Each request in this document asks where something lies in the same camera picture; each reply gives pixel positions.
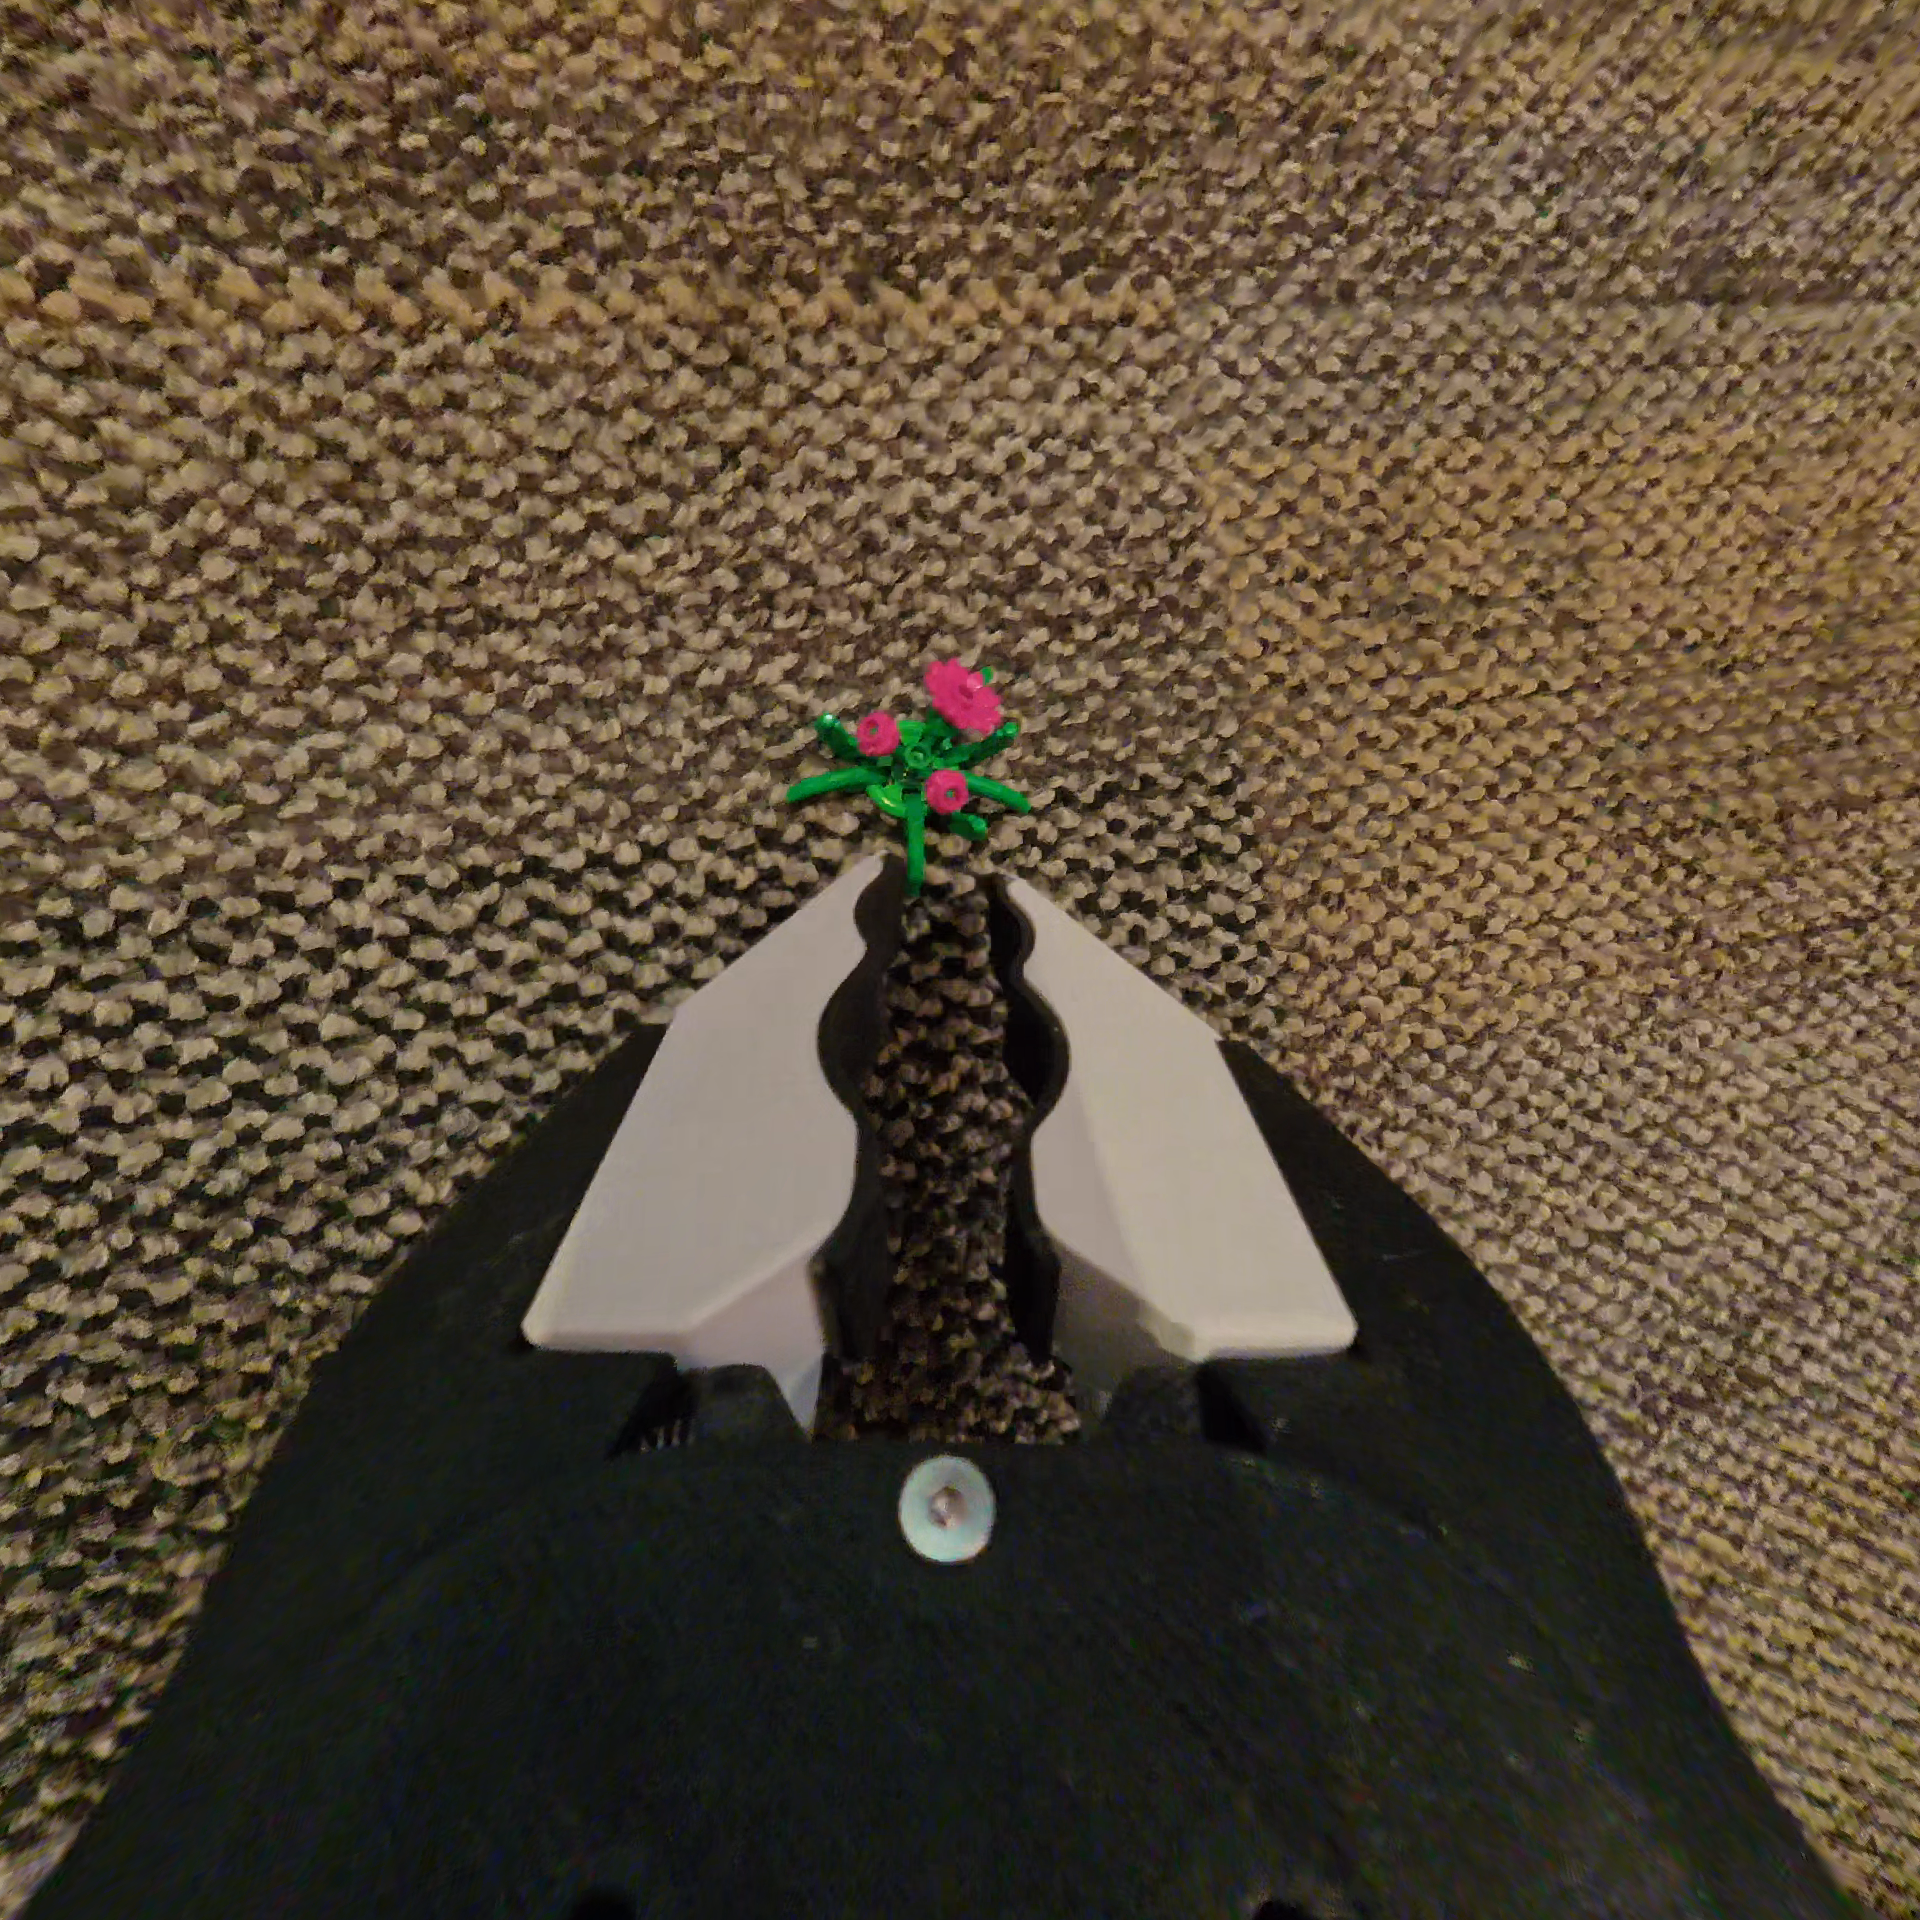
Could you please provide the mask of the green toy brick leaf sprig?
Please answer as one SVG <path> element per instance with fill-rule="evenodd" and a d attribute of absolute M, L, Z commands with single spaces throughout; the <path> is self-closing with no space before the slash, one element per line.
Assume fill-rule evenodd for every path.
<path fill-rule="evenodd" d="M 900 893 L 927 893 L 928 842 L 982 847 L 992 811 L 1028 815 L 1038 801 L 984 765 L 1019 744 L 996 667 L 935 658 L 920 673 L 920 714 L 868 710 L 856 721 L 819 714 L 814 744 L 827 768 L 783 787 L 783 801 L 866 797 L 900 834 Z"/>

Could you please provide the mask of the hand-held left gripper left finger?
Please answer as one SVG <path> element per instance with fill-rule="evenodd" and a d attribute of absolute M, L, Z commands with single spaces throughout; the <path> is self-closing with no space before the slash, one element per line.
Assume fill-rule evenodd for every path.
<path fill-rule="evenodd" d="M 894 1278 L 876 1132 L 904 862 L 868 856 L 663 1028 L 521 1334 L 543 1350 L 755 1366 L 814 1427 Z"/>

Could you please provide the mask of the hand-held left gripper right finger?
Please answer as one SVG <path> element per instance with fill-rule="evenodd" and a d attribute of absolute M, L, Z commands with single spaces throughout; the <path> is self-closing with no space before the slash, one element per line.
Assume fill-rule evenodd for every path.
<path fill-rule="evenodd" d="M 996 883 L 992 961 L 1028 1105 L 1001 1272 L 1025 1348 L 1086 1414 L 1151 1366 L 1349 1350 L 1225 1037 L 1025 877 Z"/>

